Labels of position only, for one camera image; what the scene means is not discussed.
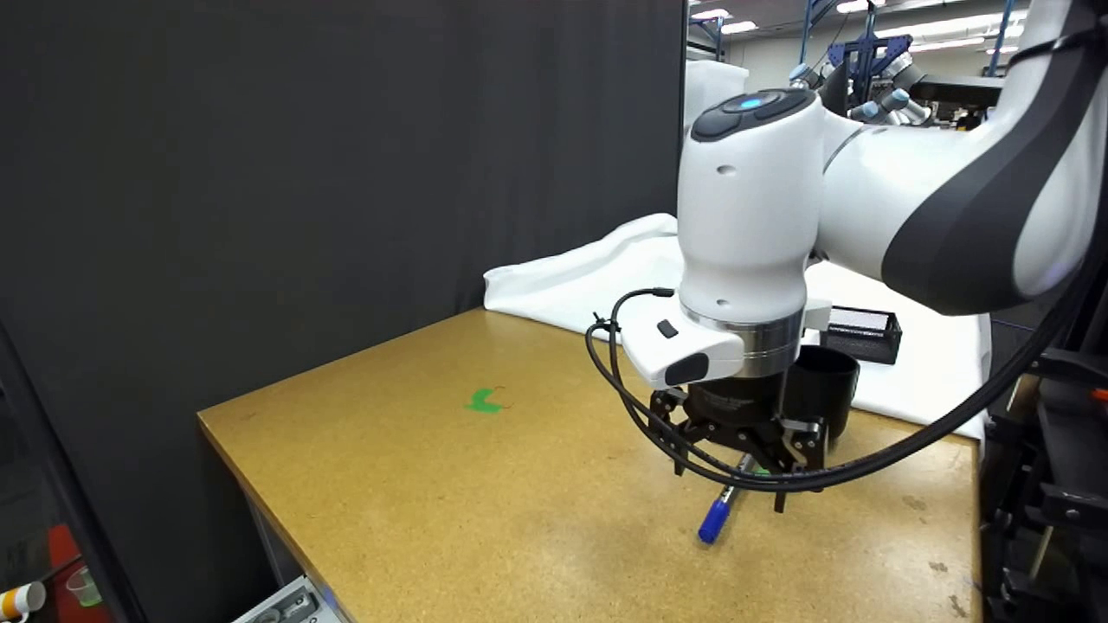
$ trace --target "black cable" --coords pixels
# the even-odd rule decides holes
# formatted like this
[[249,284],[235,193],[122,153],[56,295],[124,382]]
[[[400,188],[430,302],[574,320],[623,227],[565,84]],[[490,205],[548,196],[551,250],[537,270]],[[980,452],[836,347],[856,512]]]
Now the black cable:
[[54,583],[54,577],[58,577],[58,576],[67,576],[74,565],[80,565],[85,557],[78,555],[78,557],[71,557],[71,561],[64,561],[58,569],[54,569],[43,583]]
[[1066,30],[1066,35],[1059,35],[1059,39],[1051,39],[1051,43],[1038,43],[1038,46],[1029,46],[1029,47],[1022,47],[1022,53],[1015,53],[1010,58],[1007,58],[1007,74],[1010,74],[1010,66],[1017,66],[1017,61],[1024,61],[1024,58],[1037,58],[1037,55],[1055,55],[1055,53],[1072,53],[1072,47],[1089,47],[1089,46],[1100,46],[1100,53],[1105,53],[1105,35],[1108,30],[1108,25],[1105,25],[1105,18],[1100,18],[1100,25],[1096,25],[1096,28],[1083,28],[1083,30]]
[[[819,487],[836,487],[836,485],[847,485],[847,482],[856,482],[856,477],[865,477],[865,474],[877,474],[924,448],[932,448],[934,438],[956,434],[964,423],[971,423],[976,412],[984,412],[1001,391],[1007,391],[1017,374],[1024,374],[1037,355],[1051,347],[1051,339],[1063,330],[1063,321],[1073,314],[1077,302],[1083,297],[1089,284],[1098,277],[1098,270],[1105,267],[1105,255],[1100,250],[1090,250],[1090,255],[1083,260],[1081,272],[1072,282],[1072,286],[1063,291],[1063,297],[1051,308],[1051,314],[1038,321],[1038,330],[1032,331],[1032,339],[1003,362],[993,370],[993,378],[988,385],[980,385],[968,402],[960,402],[950,417],[930,423],[924,428],[892,443],[887,449],[877,449],[870,457],[860,457],[860,462],[848,462],[848,463],[838,463],[838,468],[823,468],[823,471],[795,471],[795,474],[769,474],[769,477],[753,477],[753,474],[739,474],[730,471],[726,463],[714,462],[710,452],[702,452],[695,443],[684,438],[684,434],[665,423],[663,417],[655,417],[648,406],[641,406],[627,387],[623,387],[623,378],[621,378],[621,362],[618,355],[611,355],[613,370],[602,370],[596,351],[594,351],[594,336],[601,330],[611,330],[611,353],[618,351],[618,320],[611,327],[594,327],[586,331],[586,351],[596,362],[596,370],[618,387],[621,402],[627,406],[631,419],[636,423],[636,428],[648,428],[641,419],[655,423],[655,428],[665,428],[665,438],[672,448],[663,448],[665,438],[657,438],[657,434],[648,428],[648,438],[670,452],[675,463],[691,468],[692,474],[702,474],[716,485],[743,485],[743,487],[753,487],[753,493],[819,493]],[[648,291],[635,291],[627,297],[618,302],[613,310],[623,308],[623,302],[636,297],[636,295],[650,295],[655,286]]]

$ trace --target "white cloth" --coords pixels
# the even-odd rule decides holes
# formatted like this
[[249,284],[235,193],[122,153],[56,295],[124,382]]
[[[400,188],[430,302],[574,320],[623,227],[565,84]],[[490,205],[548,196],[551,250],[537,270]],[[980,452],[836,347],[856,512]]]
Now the white cloth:
[[[601,241],[486,272],[486,308],[586,331],[594,314],[635,286],[675,286],[684,282],[678,222],[648,215]],[[812,297],[894,310],[905,339],[894,368],[865,362],[856,408],[932,423],[976,391],[991,368],[988,314],[934,314],[879,282],[836,262],[808,270]],[[960,434],[980,438],[980,419]]]

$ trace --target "red object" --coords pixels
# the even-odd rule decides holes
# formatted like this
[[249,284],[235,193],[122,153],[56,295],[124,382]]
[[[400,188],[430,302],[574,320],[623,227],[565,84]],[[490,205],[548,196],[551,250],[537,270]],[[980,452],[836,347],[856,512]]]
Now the red object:
[[[64,569],[74,557],[80,557],[78,541],[67,522],[54,525],[47,543],[48,543],[48,569]],[[71,576],[78,576],[80,569],[85,569],[85,561],[71,565],[54,583],[47,583],[56,621],[58,623],[111,623],[111,614],[103,607],[88,610],[67,591]]]

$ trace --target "wooden table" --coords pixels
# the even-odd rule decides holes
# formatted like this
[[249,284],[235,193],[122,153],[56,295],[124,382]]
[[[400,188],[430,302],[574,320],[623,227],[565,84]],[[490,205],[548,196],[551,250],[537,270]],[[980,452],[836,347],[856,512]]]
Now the wooden table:
[[[980,621],[976,443],[847,487],[746,495],[635,434],[581,336],[467,310],[200,412],[355,621]],[[907,436],[851,417],[836,462]]]

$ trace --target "ceiling light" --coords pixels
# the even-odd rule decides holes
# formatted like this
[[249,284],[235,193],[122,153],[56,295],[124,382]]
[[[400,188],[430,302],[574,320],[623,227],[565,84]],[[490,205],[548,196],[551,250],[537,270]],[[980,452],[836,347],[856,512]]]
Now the ceiling light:
[[[1010,25],[1022,25],[1029,18],[1029,9],[1010,9]],[[910,39],[934,39],[934,35],[984,35],[988,28],[997,28],[1001,13],[971,13],[971,18],[956,18],[956,21],[924,21],[924,25],[907,25],[907,28],[887,28],[877,30],[879,39],[896,39],[896,35],[910,35]]]
[[1007,28],[1003,28],[1003,43],[1007,39],[1022,39],[1024,35],[1024,25],[1022,21],[1010,21]]
[[695,9],[692,21],[730,21],[730,9],[725,9],[725,6]]
[[838,13],[865,13],[870,0],[847,0],[838,2]]
[[980,46],[980,39],[943,39],[943,43],[916,43],[910,53],[924,55],[924,53],[973,47],[973,46]]
[[730,21],[720,28],[720,35],[746,35],[746,30],[760,30],[760,25],[755,21]]
[[964,2],[964,0],[902,0],[896,9],[924,9],[943,2]]

